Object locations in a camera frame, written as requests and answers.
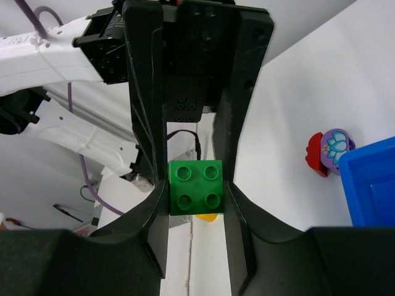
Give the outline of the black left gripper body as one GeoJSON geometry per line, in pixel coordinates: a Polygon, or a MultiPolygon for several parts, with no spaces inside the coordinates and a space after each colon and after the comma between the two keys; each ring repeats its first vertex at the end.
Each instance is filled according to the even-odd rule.
{"type": "Polygon", "coordinates": [[[231,1],[126,2],[162,5],[165,122],[197,122],[204,111],[217,112],[238,13],[269,13],[231,1]]]}

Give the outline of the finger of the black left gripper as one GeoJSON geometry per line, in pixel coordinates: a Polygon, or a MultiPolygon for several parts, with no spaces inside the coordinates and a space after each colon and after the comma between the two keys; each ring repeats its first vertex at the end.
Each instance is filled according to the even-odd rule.
{"type": "Polygon", "coordinates": [[[159,2],[126,2],[122,14],[128,53],[132,129],[157,184],[167,175],[163,98],[164,13],[159,2]]]}
{"type": "Polygon", "coordinates": [[[238,142],[265,53],[274,29],[267,11],[244,10],[236,18],[228,77],[214,119],[214,157],[222,161],[223,180],[235,175],[238,142]]]}

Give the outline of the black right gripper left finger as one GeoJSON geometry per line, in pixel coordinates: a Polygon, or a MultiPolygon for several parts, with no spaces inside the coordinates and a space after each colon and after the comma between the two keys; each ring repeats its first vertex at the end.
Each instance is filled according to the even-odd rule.
{"type": "Polygon", "coordinates": [[[168,182],[80,237],[63,229],[1,233],[2,295],[159,295],[168,239],[168,182]]]}

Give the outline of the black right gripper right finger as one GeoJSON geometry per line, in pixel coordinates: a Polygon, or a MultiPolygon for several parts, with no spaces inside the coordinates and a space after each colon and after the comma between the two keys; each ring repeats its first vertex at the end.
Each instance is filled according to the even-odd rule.
{"type": "Polygon", "coordinates": [[[300,231],[225,182],[224,224],[233,295],[393,295],[394,229],[300,231]]]}

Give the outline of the red lego with purple flower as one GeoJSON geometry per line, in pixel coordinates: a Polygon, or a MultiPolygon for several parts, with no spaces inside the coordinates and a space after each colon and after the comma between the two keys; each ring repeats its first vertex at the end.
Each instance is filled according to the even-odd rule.
{"type": "Polygon", "coordinates": [[[305,160],[308,166],[323,178],[327,178],[330,173],[339,176],[340,157],[355,148],[355,142],[343,129],[318,132],[308,141],[305,160]]]}

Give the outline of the blue divided plastic bin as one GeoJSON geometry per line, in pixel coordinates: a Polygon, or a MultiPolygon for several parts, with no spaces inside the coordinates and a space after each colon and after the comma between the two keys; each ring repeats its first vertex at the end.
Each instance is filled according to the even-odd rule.
{"type": "Polygon", "coordinates": [[[394,138],[352,150],[339,160],[353,226],[394,226],[394,138]]]}

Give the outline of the green square lego brick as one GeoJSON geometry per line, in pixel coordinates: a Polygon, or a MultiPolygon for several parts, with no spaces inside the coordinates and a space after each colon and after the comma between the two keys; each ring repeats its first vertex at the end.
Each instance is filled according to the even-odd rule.
{"type": "Polygon", "coordinates": [[[220,160],[173,160],[168,164],[172,216],[222,214],[220,160]]]}

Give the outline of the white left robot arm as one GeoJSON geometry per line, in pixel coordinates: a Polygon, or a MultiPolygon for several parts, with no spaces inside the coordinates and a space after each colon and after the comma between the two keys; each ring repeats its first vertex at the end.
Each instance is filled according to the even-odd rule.
{"type": "Polygon", "coordinates": [[[107,175],[167,177],[167,125],[213,112],[214,157],[232,181],[274,21],[233,1],[114,1],[1,39],[1,133],[56,143],[107,175]]]}

